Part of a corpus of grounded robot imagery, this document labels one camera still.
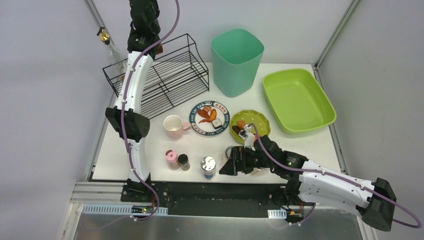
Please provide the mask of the silver lid blue shaker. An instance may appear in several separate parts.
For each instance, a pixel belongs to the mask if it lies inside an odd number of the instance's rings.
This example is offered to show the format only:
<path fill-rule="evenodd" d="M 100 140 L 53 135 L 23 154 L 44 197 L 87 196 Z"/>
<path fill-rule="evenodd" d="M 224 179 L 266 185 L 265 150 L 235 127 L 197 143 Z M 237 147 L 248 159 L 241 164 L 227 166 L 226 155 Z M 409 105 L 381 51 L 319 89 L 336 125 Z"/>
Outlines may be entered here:
<path fill-rule="evenodd" d="M 200 161 L 200 167 L 202 169 L 203 175 L 207 180 L 211 180 L 216 174 L 216 160 L 211 156 L 205 156 Z"/>

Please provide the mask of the glass bottle brown contents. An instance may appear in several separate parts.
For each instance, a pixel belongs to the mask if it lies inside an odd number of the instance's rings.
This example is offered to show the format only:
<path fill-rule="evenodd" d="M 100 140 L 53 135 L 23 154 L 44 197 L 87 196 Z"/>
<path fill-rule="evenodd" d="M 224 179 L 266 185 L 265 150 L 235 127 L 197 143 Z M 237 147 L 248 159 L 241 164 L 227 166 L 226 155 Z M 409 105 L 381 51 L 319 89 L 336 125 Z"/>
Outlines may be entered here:
<path fill-rule="evenodd" d="M 109 72 L 111 73 L 110 77 L 119 76 L 119 79 L 123 81 L 125 77 L 124 74 L 126 73 L 126 63 L 123 61 L 120 52 L 118 51 L 117 47 L 112 44 L 111 37 L 106 32 L 103 26 L 99 27 L 99 30 L 96 35 L 99 37 L 99 39 L 105 46 L 106 56 L 111 65 L 109 67 Z"/>

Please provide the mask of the glass bottle gold spout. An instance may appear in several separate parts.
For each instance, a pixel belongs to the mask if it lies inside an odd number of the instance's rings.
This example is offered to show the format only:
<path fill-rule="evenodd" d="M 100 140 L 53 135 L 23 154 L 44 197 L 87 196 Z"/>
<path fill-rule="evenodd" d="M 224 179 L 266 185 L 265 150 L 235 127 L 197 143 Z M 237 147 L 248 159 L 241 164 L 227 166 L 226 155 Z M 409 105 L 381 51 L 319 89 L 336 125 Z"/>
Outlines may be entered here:
<path fill-rule="evenodd" d="M 163 45 L 161 43 L 157 44 L 155 49 L 157 55 L 162 54 L 164 52 Z"/>

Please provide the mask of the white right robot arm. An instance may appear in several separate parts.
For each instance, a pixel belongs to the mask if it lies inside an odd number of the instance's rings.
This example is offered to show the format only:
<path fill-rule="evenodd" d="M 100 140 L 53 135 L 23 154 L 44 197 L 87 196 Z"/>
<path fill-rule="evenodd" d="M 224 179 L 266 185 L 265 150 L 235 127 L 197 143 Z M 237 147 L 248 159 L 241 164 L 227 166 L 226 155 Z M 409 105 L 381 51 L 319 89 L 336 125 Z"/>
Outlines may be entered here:
<path fill-rule="evenodd" d="M 296 202 L 316 203 L 337 208 L 353 215 L 372 228 L 392 229 L 396 195 L 390 183 L 348 176 L 320 166 L 306 156 L 279 148 L 267 135 L 253 143 L 231 148 L 230 157 L 219 174 L 237 176 L 254 169 L 269 169 L 287 181 L 283 195 Z"/>

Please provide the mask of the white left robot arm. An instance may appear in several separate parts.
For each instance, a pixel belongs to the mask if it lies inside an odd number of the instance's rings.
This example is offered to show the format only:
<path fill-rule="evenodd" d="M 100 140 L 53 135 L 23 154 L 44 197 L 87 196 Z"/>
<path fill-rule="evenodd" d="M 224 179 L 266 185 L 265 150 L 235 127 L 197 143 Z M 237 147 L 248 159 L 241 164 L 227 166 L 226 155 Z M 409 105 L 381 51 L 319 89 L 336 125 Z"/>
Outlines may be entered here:
<path fill-rule="evenodd" d="M 155 191 L 146 182 L 150 176 L 145 148 L 150 120 L 142 115 L 141 101 L 148 73 L 161 49 L 160 9 L 156 0 L 131 0 L 129 6 L 126 72 L 115 104 L 106 108 L 105 116 L 128 155 L 130 169 L 122 195 L 144 201 L 155 197 Z"/>

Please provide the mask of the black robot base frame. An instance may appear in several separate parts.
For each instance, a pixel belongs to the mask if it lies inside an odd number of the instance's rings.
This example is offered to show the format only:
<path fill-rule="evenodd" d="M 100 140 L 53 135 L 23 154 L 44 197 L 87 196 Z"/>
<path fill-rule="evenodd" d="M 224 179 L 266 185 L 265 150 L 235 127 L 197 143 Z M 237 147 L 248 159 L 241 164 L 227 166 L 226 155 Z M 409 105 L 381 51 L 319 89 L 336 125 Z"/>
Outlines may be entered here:
<path fill-rule="evenodd" d="M 269 210 L 294 210 L 302 204 L 285 193 L 284 183 L 153 181 L 149 185 L 127 180 L 120 200 L 155 204 L 169 215 L 235 218 L 266 218 Z"/>

